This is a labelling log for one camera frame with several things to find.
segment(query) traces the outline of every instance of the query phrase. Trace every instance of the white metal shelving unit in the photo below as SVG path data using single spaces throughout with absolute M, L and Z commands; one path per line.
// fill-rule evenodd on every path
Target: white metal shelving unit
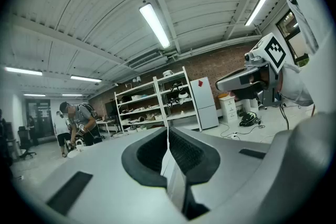
M 163 96 L 165 94 L 170 93 L 170 90 L 160 91 L 160 86 L 159 85 L 164 85 L 167 82 L 171 82 L 171 81 L 178 80 L 178 79 L 181 79 L 181 78 L 185 78 L 185 80 L 186 80 L 186 84 L 183 85 L 183 88 L 184 89 L 189 89 L 189 92 L 190 92 L 190 97 L 188 99 L 184 100 L 184 103 L 192 102 L 193 110 L 186 111 L 184 113 L 175 113 L 175 114 L 172 114 L 172 115 L 166 115 L 165 108 L 167 109 L 168 106 L 167 106 L 167 104 L 163 103 L 162 99 L 163 99 Z M 154 92 L 155 92 L 154 94 L 151 94 L 151 95 L 148 95 L 148 96 L 136 99 L 136 100 L 131 100 L 131 101 L 128 101 L 128 102 L 125 102 L 125 103 L 118 103 L 117 96 L 131 95 L 131 94 L 133 95 L 136 92 L 143 91 L 143 90 L 146 90 L 146 89 L 150 89 L 151 87 L 153 87 L 153 89 L 154 89 Z M 143 124 L 163 122 L 164 125 L 166 127 L 168 127 L 168 126 L 170 126 L 170 122 L 173 121 L 173 120 L 182 119 L 182 118 L 191 117 L 191 116 L 196 116 L 197 124 L 196 123 L 186 123 L 186 124 L 182 124 L 182 125 L 178 124 L 177 126 L 186 127 L 188 129 L 199 129 L 200 132 L 202 131 L 201 124 L 200 124 L 200 121 L 199 121 L 200 119 L 198 117 L 198 112 L 197 112 L 197 108 L 196 108 L 196 104 L 195 104 L 195 99 L 194 99 L 193 92 L 192 92 L 192 89 L 191 89 L 191 86 L 190 86 L 190 83 L 189 83 L 189 79 L 188 79 L 188 76 L 187 76 L 187 73 L 186 73 L 184 67 L 182 67 L 182 71 L 174 73 L 170 76 L 159 78 L 159 79 L 157 79 L 156 77 L 153 77 L 153 81 L 148 82 L 146 84 L 140 85 L 138 87 L 132 88 L 130 90 L 127 90 L 127 91 L 124 91 L 124 92 L 121 92 L 121 93 L 116 93 L 115 92 L 114 97 L 115 97 L 115 102 L 116 102 L 117 108 L 118 108 L 118 115 L 119 115 L 120 123 L 121 123 L 121 117 L 125 116 L 125 115 L 137 114 L 137 113 L 142 113 L 142 112 L 145 112 L 145 111 L 158 110 L 158 109 L 161 110 L 161 114 L 162 114 L 162 119 L 161 120 L 143 121 L 143 122 L 128 123 L 128 124 L 122 124 L 121 123 L 121 128 L 122 128 L 123 132 L 124 132 L 123 126 L 143 125 Z M 141 102 L 143 100 L 147 100 L 147 99 L 150 99 L 150 98 L 157 98 L 159 106 L 154 107 L 154 108 L 147 108 L 147 109 L 143 109 L 143 110 L 132 111 L 132 112 L 128 112 L 128 113 L 120 113 L 120 111 L 119 111 L 120 108 L 123 105 L 128 105 L 128 104 L 135 103 L 135 102 Z

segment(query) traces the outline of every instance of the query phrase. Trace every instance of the fluorescent light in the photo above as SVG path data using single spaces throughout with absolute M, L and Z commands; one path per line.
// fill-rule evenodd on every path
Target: fluorescent light
M 82 96 L 83 94 L 62 94 L 62 96 Z
M 146 19 L 149 26 L 152 28 L 154 34 L 156 35 L 157 39 L 161 43 L 163 48 L 168 48 L 170 46 L 169 40 L 167 35 L 165 34 L 162 25 L 150 3 L 142 6 L 139 11 L 141 12 L 142 16 Z
M 91 79 L 91 78 L 78 77 L 78 76 L 71 76 L 71 79 L 85 80 L 85 81 L 91 81 L 91 82 L 101 82 L 101 79 Z
M 261 7 L 264 5 L 266 0 L 259 0 L 257 6 L 254 8 L 252 14 L 250 15 L 249 19 L 247 20 L 245 26 L 249 26 L 254 18 L 257 16 L 258 12 L 261 10 Z
M 31 94 L 31 93 L 25 93 L 24 96 L 46 96 L 45 94 Z
M 40 71 L 31 71 L 31 70 L 18 69 L 18 68 L 12 68 L 12 67 L 5 67 L 5 70 L 9 71 L 9 72 L 16 72 L 16 73 L 22 73 L 22 74 L 31 74 L 31 75 L 42 76 L 42 72 L 40 72 Z

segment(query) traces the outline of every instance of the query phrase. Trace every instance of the white wall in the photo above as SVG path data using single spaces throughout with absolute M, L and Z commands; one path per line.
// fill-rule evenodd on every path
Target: white wall
M 59 105 L 63 102 L 68 102 L 69 104 L 82 104 L 83 102 L 88 103 L 87 99 L 50 99 L 50 112 L 51 119 L 54 122 L 54 118 L 56 117 L 56 112 L 59 111 Z
M 18 90 L 18 86 L 9 76 L 1 74 L 0 77 L 2 81 L 0 85 L 0 109 L 2 109 L 2 115 L 6 122 L 12 123 L 14 138 L 19 141 L 17 131 L 19 126 L 24 126 L 24 98 Z
M 286 41 L 276 25 L 281 20 L 281 18 L 283 18 L 285 14 L 288 13 L 288 11 L 289 11 L 289 6 L 286 4 L 280 10 L 278 15 L 274 17 L 274 19 L 270 22 L 270 24 L 261 33 L 262 33 L 262 36 L 266 36 L 269 33 L 273 33 L 286 52 L 286 62 L 294 64 L 292 54 L 290 53 L 290 50 L 287 47 Z

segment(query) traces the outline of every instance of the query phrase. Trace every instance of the office chair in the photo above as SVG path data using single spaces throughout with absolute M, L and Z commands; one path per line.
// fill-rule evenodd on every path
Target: office chair
M 36 152 L 31 152 L 29 151 L 29 149 L 31 148 L 31 142 L 29 140 L 29 132 L 28 130 L 26 130 L 26 128 L 24 126 L 20 126 L 19 130 L 17 131 L 19 137 L 20 137 L 20 141 L 21 141 L 21 145 L 20 148 L 22 150 L 26 150 L 24 152 L 24 154 L 22 154 L 20 156 L 21 159 L 26 159 L 26 156 L 29 155 L 30 157 L 33 157 L 33 154 L 36 155 Z

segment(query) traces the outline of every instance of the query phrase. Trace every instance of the backpack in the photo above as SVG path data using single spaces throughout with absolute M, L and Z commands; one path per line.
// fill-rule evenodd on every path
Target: backpack
M 79 111 L 79 113 L 83 116 L 83 114 L 80 112 L 80 110 L 79 110 L 79 106 L 80 105 L 83 105 L 89 112 L 90 112 L 90 114 L 91 114 L 91 116 L 93 116 L 93 118 L 96 120 L 97 119 L 97 117 L 98 117 L 98 115 L 97 115 L 97 113 L 96 113 L 96 111 L 94 110 L 94 108 L 90 105 L 90 104 L 88 104 L 88 103 L 82 103 L 82 104 L 79 104 L 78 105 L 78 111 Z

